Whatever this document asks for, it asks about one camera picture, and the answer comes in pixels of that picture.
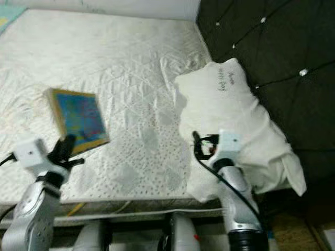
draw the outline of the black cable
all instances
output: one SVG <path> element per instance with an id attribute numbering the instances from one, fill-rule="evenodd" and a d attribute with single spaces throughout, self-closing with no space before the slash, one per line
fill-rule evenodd
<path id="1" fill-rule="evenodd" d="M 206 138 L 202 138 L 196 141 L 195 146 L 197 146 L 198 144 L 201 144 L 202 140 L 206 140 Z M 212 170 L 210 167 L 208 167 L 203 162 L 201 162 L 201 160 L 197 157 L 196 147 L 194 147 L 193 152 L 199 164 L 201 164 L 207 171 L 209 171 L 211 174 L 217 177 L 221 182 L 223 182 L 227 187 L 229 187 L 229 189 L 231 189 L 246 204 L 246 206 L 251 210 L 251 212 L 255 215 L 256 219 L 260 223 L 263 232 L 265 232 L 266 228 L 264 226 L 264 223 L 263 223 L 263 220 L 261 219 L 260 214 L 257 213 L 255 208 L 249 203 L 249 201 L 238 190 L 236 190 L 229 182 L 227 182 L 222 176 L 218 175 L 214 170 Z"/>
<path id="2" fill-rule="evenodd" d="M 6 217 L 6 215 L 8 215 L 9 212 L 11 212 L 11 210 L 13 210 L 16 207 L 16 204 L 13 206 L 10 206 L 8 209 L 6 209 L 1 215 L 0 215 L 0 223 L 2 222 L 2 220 L 4 219 L 4 217 Z"/>
<path id="3" fill-rule="evenodd" d="M 4 159 L 3 161 L 0 162 L 0 166 L 2 166 L 3 164 L 5 164 L 7 161 L 16 161 L 16 157 L 14 155 L 14 153 L 11 153 L 6 159 Z"/>

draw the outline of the blue cloth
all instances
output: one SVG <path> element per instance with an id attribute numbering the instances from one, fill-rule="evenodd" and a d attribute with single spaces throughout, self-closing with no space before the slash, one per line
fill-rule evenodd
<path id="1" fill-rule="evenodd" d="M 25 11 L 25 9 L 25 7 L 0 5 L 0 35 L 11 22 L 13 22 Z"/>

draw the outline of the black tufted headboard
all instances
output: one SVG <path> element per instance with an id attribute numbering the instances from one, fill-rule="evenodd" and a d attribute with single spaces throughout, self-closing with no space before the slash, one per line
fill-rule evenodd
<path id="1" fill-rule="evenodd" d="M 197 23 L 214 61 L 244 67 L 307 184 L 335 176 L 335 1 L 202 0 Z"/>

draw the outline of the white mattress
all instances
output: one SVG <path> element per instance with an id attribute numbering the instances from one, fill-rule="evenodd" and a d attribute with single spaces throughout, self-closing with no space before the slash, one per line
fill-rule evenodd
<path id="1" fill-rule="evenodd" d="M 170 90 L 209 61 L 192 22 L 27 10 L 0 36 L 0 156 L 26 134 L 52 149 L 59 134 L 46 89 L 93 92 L 111 142 L 82 154 L 62 200 L 187 198 L 191 154 Z M 33 181 L 5 164 L 0 203 L 18 201 Z"/>

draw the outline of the book cover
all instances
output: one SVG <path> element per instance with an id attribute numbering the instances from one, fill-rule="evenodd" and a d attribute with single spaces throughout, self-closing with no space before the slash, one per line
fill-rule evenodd
<path id="1" fill-rule="evenodd" d="M 48 96 L 62 138 L 76 136 L 72 155 L 109 142 L 95 94 L 52 88 Z"/>

